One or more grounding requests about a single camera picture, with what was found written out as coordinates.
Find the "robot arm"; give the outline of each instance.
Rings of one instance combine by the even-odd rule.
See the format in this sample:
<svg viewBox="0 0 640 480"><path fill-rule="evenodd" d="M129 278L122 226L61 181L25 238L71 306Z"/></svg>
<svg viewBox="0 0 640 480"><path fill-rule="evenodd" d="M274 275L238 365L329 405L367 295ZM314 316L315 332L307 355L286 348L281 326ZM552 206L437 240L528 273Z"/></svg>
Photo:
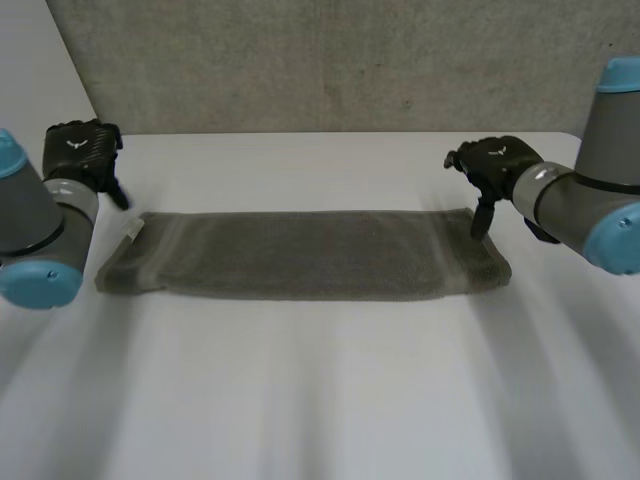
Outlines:
<svg viewBox="0 0 640 480"><path fill-rule="evenodd" d="M0 294L32 309L70 303L82 284L98 192L129 208L115 177L115 125L70 122L47 130L44 182L22 147L0 130Z"/></svg>
<svg viewBox="0 0 640 480"><path fill-rule="evenodd" d="M609 62L575 169L545 162L515 137L467 142L445 168L480 189L471 235L482 238L497 201L513 203L542 241L564 243L616 275L640 272L640 57Z"/></svg>

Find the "blue joint cap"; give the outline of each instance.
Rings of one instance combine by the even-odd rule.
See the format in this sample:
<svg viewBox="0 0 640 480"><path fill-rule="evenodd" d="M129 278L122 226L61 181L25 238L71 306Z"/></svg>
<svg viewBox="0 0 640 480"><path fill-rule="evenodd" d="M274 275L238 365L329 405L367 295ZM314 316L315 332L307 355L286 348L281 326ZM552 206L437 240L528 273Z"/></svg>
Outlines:
<svg viewBox="0 0 640 480"><path fill-rule="evenodd" d="M640 56L616 57L609 60L596 92L640 92Z"/></svg>
<svg viewBox="0 0 640 480"><path fill-rule="evenodd" d="M614 275L640 273L640 202L611 212L591 230L584 258Z"/></svg>
<svg viewBox="0 0 640 480"><path fill-rule="evenodd" d="M0 129L0 178L13 175L27 163L27 152L4 128Z"/></svg>
<svg viewBox="0 0 640 480"><path fill-rule="evenodd" d="M14 305L48 309L71 303L82 273L64 263L27 260L0 268L0 294Z"/></svg>

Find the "gray towel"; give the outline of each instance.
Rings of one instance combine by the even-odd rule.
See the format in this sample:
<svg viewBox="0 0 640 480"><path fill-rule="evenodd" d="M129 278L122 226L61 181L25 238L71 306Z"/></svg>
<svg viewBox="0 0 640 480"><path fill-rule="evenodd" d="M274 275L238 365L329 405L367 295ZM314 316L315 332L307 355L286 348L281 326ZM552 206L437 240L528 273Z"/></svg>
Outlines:
<svg viewBox="0 0 640 480"><path fill-rule="evenodd" d="M102 292L245 300L410 301L509 283L468 209L146 213L98 272Z"/></svg>

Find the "gray wall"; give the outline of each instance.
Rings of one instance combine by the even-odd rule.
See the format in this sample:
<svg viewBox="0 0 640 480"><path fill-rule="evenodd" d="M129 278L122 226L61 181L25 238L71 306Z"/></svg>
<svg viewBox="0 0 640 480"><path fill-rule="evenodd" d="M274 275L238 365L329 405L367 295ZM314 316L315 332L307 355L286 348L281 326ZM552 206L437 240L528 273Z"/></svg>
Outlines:
<svg viewBox="0 0 640 480"><path fill-rule="evenodd" d="M48 0L126 133L564 131L640 0Z"/></svg>

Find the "table surface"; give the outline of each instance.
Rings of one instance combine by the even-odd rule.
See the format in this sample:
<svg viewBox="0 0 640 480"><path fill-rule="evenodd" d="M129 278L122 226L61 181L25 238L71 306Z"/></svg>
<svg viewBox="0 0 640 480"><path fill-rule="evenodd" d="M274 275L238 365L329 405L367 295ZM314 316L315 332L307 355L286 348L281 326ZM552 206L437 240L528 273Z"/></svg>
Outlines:
<svg viewBox="0 0 640 480"><path fill-rule="evenodd" d="M475 205L442 168L478 133L125 137L79 297L0 310L0 477L640 478L637 278L539 243L509 204L510 286L416 303L100 295L142 211ZM521 134L571 165L579 141Z"/></svg>

